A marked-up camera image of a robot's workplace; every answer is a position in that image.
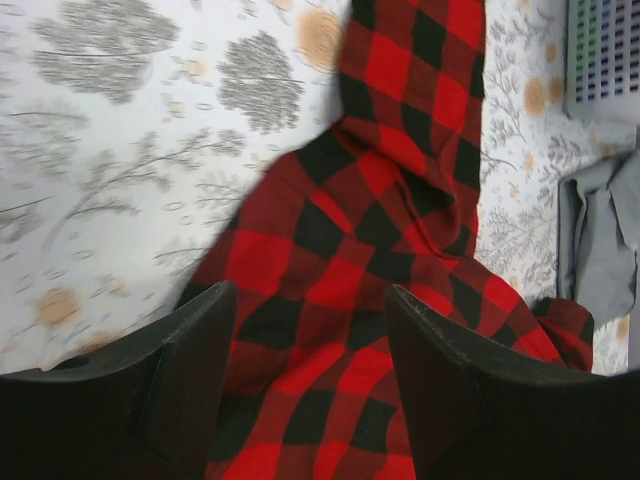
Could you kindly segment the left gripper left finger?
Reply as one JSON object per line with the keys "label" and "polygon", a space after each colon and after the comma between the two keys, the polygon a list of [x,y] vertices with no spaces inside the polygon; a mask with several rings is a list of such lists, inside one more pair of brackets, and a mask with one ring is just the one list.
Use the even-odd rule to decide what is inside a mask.
{"label": "left gripper left finger", "polygon": [[5,479],[201,479],[236,315],[222,282],[43,371],[1,379]]}

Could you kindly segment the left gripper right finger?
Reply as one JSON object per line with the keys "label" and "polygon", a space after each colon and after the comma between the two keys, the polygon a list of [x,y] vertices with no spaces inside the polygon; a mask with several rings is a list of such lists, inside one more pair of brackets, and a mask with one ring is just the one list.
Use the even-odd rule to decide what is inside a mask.
{"label": "left gripper right finger", "polygon": [[639,374],[520,354],[400,286],[385,320],[420,479],[635,479]]}

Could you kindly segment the red black plaid shirt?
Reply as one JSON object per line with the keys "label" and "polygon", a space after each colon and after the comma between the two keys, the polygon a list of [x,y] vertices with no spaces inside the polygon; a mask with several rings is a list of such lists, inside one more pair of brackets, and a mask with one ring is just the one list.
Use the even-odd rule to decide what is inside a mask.
{"label": "red black plaid shirt", "polygon": [[414,477],[391,284],[518,352],[591,370],[584,308],[529,307],[474,257],[485,25],[481,1],[352,3],[342,117],[268,169],[183,292],[238,292],[208,478]]}

